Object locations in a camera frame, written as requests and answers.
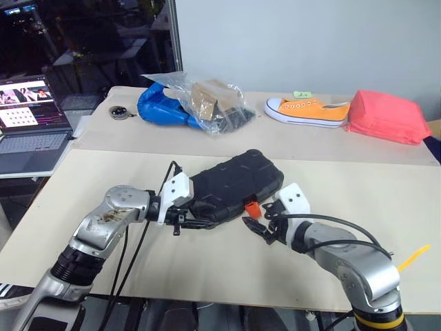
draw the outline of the yellow ring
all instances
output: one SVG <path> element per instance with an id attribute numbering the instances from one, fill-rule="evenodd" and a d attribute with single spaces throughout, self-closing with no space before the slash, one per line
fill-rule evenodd
<path id="1" fill-rule="evenodd" d="M 380 330 L 387 330 L 387 329 L 396 328 L 404 321 L 404 314 L 401 314 L 401 316 L 398 317 L 395 321 L 387 322 L 387 323 L 375 323 L 375 322 L 366 321 L 365 319 L 362 319 L 361 317 L 359 317 L 355 313 L 354 313 L 354 316 L 362 324 L 365 324 L 366 326 L 369 326 L 370 328 L 380 329 Z"/>

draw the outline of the clear plastic bag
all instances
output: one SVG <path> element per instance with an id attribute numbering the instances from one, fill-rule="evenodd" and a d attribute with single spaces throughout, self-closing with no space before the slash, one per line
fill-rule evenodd
<path id="1" fill-rule="evenodd" d="M 143 76 L 172 89 L 174 98 L 208 134 L 236 131 L 256 116 L 246 108 L 242 91 L 235 85 L 217 79 L 196 81 L 182 71 Z"/>

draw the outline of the laptop screen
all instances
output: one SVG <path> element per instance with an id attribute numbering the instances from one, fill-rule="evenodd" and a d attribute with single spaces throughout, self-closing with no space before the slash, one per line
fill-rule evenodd
<path id="1" fill-rule="evenodd" d="M 44 76 L 0 82 L 0 129 L 4 133 L 70 128 Z"/>

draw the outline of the white wall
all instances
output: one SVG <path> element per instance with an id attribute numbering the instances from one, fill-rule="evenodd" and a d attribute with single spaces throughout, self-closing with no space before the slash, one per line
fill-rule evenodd
<path id="1" fill-rule="evenodd" d="M 440 0 L 176 0 L 185 71 L 244 90 L 379 90 L 441 117 Z"/>

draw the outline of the orange button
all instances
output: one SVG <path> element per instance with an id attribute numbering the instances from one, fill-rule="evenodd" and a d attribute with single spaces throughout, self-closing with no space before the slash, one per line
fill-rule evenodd
<path id="1" fill-rule="evenodd" d="M 259 204 L 256 201 L 250 202 L 247 205 L 245 205 L 245 210 L 253 219 L 259 219 L 262 217 Z"/>

